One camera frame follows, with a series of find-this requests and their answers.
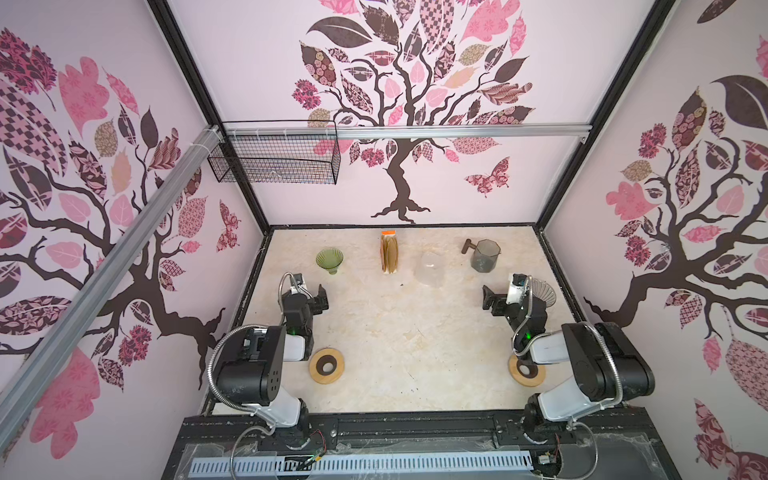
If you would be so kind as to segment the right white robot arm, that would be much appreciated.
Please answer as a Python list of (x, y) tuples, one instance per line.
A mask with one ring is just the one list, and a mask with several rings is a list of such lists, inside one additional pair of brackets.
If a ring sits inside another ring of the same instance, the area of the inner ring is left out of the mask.
[(649, 396), (655, 378), (622, 328), (614, 323), (565, 323), (547, 329), (556, 303), (546, 282), (515, 275), (505, 293), (482, 287), (482, 309), (504, 318), (512, 330), (510, 373), (523, 386), (541, 385), (545, 368), (569, 364), (572, 375), (529, 397), (521, 420), (524, 435), (541, 443), (554, 423), (573, 425), (583, 417)]

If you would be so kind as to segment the grey glass carafe mug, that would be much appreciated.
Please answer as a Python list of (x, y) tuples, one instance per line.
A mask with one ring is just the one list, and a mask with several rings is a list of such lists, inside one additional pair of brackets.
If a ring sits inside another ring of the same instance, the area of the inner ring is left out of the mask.
[(472, 250), (470, 259), (470, 266), (478, 273), (490, 273), (497, 264), (499, 255), (501, 254), (501, 247), (493, 240), (482, 239), (478, 242), (473, 242), (471, 239), (466, 239), (461, 253), (467, 254)]

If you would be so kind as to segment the green glass dripper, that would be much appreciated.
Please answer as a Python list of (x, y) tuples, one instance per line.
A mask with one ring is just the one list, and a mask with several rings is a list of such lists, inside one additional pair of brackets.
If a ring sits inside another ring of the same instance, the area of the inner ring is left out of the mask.
[(344, 261), (344, 254), (335, 247), (324, 248), (316, 255), (315, 261), (321, 269), (330, 275), (335, 275)]

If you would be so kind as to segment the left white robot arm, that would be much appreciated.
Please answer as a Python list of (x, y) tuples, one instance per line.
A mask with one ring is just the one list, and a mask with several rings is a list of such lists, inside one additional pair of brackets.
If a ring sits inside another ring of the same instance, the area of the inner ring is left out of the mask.
[(277, 429), (310, 435), (306, 403), (281, 386), (286, 363), (307, 361), (314, 349), (314, 317), (329, 308), (326, 289), (281, 295), (279, 325), (242, 325), (214, 348), (205, 376), (219, 403), (255, 415)]

